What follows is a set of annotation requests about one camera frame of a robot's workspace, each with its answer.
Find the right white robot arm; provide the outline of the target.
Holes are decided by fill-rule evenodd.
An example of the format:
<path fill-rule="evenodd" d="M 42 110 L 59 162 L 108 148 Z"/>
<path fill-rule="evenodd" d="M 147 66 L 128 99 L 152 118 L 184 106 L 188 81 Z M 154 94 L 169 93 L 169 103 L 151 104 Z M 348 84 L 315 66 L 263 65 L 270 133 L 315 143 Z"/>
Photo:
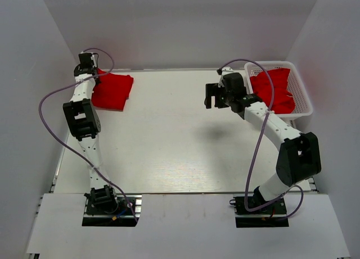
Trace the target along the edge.
<path fill-rule="evenodd" d="M 261 135 L 277 148 L 276 172 L 254 190 L 254 206 L 258 212 L 269 212 L 275 199 L 297 183 L 321 172 L 316 135 L 289 126 L 272 113 L 260 97 L 247 93 L 240 73 L 227 73 L 218 83 L 206 84 L 204 105 L 207 109 L 229 107 L 243 120 L 259 128 Z"/>

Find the red t shirt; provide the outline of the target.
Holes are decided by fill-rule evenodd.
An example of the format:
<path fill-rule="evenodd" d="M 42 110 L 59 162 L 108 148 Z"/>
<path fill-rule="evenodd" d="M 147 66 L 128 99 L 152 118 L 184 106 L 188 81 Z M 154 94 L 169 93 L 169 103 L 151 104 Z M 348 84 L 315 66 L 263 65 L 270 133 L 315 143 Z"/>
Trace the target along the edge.
<path fill-rule="evenodd" d="M 130 75 L 109 73 L 100 77 L 93 89 L 92 104 L 104 110 L 122 111 L 129 98 L 134 79 Z"/>

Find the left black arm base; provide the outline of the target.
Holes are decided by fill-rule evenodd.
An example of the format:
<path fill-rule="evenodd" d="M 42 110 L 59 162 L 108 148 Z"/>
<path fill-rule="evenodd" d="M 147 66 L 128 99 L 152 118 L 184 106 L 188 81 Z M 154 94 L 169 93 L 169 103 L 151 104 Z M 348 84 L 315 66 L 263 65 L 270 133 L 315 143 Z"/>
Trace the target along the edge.
<path fill-rule="evenodd" d="M 106 185 L 92 188 L 86 197 L 83 227 L 135 227 L 141 214 L 140 195 L 120 196 Z"/>

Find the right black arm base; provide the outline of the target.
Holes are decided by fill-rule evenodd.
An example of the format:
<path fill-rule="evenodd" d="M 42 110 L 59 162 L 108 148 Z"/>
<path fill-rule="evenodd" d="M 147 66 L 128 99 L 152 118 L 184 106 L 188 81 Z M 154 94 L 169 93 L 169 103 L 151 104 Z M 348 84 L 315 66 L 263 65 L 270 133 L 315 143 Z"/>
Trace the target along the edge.
<path fill-rule="evenodd" d="M 245 197 L 233 197 L 229 204 L 235 211 L 237 228 L 287 228 L 289 222 L 285 201 L 281 198 L 261 210 L 249 212 L 245 209 Z"/>

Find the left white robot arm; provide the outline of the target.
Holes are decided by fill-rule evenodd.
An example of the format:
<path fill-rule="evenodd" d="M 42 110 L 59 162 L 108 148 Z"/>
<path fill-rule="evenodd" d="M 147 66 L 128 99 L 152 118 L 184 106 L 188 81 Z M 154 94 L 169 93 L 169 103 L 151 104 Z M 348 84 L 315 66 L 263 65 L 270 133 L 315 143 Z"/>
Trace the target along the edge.
<path fill-rule="evenodd" d="M 106 213 L 114 213 L 119 207 L 119 200 L 106 170 L 102 167 L 100 151 L 101 123 L 91 101 L 93 89 L 100 83 L 98 75 L 98 53 L 81 52 L 79 64 L 74 69 L 76 86 L 71 100 L 62 108 L 71 135 L 78 141 L 81 156 L 89 172 L 90 197 L 101 197 L 100 207 Z"/>

